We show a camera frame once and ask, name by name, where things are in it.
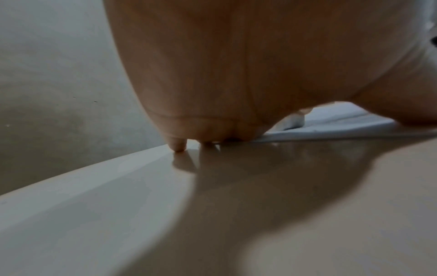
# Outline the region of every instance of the table surface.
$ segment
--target table surface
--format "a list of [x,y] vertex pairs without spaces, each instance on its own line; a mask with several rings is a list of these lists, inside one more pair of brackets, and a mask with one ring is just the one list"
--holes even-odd
[[435,275],[437,139],[119,157],[0,196],[0,275]]

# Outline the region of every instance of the gray wall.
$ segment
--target gray wall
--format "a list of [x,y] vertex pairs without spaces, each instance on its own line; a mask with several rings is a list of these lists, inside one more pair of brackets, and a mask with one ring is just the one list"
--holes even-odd
[[162,144],[101,1],[0,2],[0,194]]

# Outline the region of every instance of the human hand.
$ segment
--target human hand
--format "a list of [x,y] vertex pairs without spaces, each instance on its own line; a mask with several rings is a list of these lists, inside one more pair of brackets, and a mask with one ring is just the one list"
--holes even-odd
[[174,151],[251,140],[285,116],[352,101],[437,121],[432,0],[106,0],[119,55]]

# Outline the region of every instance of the gray floor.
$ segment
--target gray floor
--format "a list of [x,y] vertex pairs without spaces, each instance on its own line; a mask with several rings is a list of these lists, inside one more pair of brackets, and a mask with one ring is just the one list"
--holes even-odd
[[0,194],[163,144],[99,0],[0,4]]

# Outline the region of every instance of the finger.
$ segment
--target finger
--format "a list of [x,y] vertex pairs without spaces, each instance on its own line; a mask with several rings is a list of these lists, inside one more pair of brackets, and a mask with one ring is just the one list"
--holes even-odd
[[172,149],[175,152],[181,152],[187,148],[187,139],[165,136],[164,140],[166,141],[170,149]]
[[437,123],[437,50],[419,44],[351,101],[401,123]]

